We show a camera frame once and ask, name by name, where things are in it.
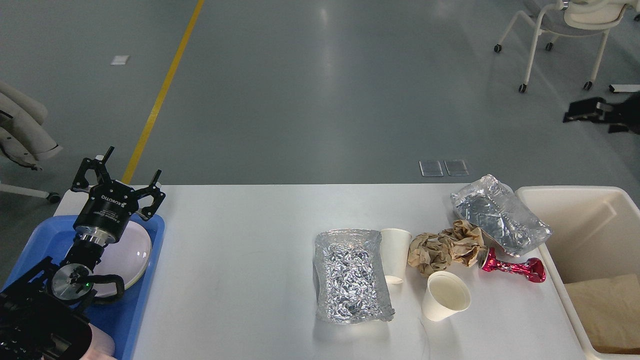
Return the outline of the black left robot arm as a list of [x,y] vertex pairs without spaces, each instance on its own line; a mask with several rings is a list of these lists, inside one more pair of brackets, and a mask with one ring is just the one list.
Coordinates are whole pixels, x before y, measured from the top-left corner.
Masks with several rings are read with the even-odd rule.
[[84,158],[71,191],[87,194],[73,223],[74,237],[59,263],[46,256],[1,292],[1,358],[3,360],[79,360],[90,351],[98,331],[86,316],[92,305],[116,303],[125,295],[125,280],[116,273],[99,275],[108,246],[121,240],[131,218],[148,221],[166,194],[154,173],[146,187],[111,178],[105,155]]

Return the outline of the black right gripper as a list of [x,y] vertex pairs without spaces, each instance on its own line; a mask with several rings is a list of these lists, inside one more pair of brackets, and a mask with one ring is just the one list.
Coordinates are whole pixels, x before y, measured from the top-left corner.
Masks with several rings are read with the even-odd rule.
[[602,97],[574,101],[564,113],[562,122],[574,121],[610,124],[608,133],[631,132],[639,135],[640,96],[631,95],[625,101],[612,105]]

